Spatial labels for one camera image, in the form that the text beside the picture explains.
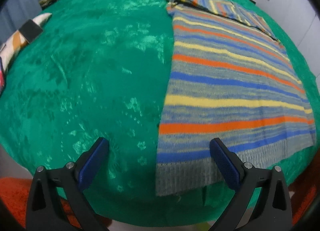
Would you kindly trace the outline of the black smartphone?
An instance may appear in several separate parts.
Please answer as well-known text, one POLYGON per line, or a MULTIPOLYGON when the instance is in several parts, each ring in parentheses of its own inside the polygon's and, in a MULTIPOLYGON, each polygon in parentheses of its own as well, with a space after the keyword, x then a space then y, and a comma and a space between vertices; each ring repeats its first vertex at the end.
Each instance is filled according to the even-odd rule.
POLYGON ((43 29, 33 20, 29 19, 18 29, 18 31, 28 43, 32 43, 43 32, 43 29))

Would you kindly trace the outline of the orange white patterned pillow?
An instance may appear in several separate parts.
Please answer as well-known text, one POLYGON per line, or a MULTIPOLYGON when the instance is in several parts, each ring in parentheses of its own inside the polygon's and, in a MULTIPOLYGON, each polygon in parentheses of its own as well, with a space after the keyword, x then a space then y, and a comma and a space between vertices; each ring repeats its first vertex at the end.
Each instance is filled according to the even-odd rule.
MULTIPOLYGON (((44 25, 49 18, 52 16, 51 13, 43 13, 36 16, 32 20, 39 25, 40 27, 44 25)), ((6 72, 10 62, 15 58, 18 53, 29 44, 25 38, 17 30, 15 31, 10 38, 1 46, 1 63, 3 71, 6 72)))

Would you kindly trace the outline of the blue curtain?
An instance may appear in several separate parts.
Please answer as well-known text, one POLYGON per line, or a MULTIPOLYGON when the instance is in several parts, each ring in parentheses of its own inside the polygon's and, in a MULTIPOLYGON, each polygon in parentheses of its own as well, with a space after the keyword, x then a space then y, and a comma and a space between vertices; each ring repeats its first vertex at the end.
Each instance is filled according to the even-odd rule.
POLYGON ((1 7, 1 43, 41 11, 39 0, 7 0, 1 7))

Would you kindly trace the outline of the orange red rug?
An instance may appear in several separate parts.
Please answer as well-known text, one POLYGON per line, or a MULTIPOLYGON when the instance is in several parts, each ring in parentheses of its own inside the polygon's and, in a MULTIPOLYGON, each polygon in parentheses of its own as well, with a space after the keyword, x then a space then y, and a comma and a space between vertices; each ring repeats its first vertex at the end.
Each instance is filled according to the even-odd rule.
POLYGON ((3 177, 0 181, 1 200, 23 228, 31 183, 31 179, 13 177, 3 177))

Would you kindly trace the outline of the striped knitted sweater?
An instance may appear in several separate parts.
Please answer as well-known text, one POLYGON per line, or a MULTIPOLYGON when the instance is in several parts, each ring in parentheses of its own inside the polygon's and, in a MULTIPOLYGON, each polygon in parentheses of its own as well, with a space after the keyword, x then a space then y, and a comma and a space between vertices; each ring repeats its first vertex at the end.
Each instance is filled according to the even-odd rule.
POLYGON ((156 194, 221 180, 209 143, 267 168, 316 144, 302 81, 263 17, 230 0, 167 0, 174 48, 159 125, 156 194))

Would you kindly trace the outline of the white wardrobe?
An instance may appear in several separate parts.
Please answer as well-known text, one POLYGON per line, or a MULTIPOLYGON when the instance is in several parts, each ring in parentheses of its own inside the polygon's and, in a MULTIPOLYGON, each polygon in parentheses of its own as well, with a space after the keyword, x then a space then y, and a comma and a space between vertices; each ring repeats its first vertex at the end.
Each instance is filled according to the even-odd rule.
POLYGON ((319 75, 319 16, 308 0, 255 0, 294 42, 311 72, 319 75))

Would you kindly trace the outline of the green floral bedspread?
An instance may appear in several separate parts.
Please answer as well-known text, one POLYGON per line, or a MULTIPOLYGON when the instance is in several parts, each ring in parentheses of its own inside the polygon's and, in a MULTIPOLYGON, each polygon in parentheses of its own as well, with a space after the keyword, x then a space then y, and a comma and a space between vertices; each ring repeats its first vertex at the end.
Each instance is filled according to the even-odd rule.
MULTIPOLYGON (((249 0, 230 0, 263 17, 302 81, 316 144, 274 165, 292 183, 319 149, 319 92, 289 36, 249 0)), ((1 95, 1 144, 30 172, 75 161, 99 137, 110 153, 85 195, 101 216, 138 226, 212 221, 232 196, 222 176, 205 187, 156 194, 159 125, 174 48, 167 0, 60 0, 44 31, 24 48, 1 95)))

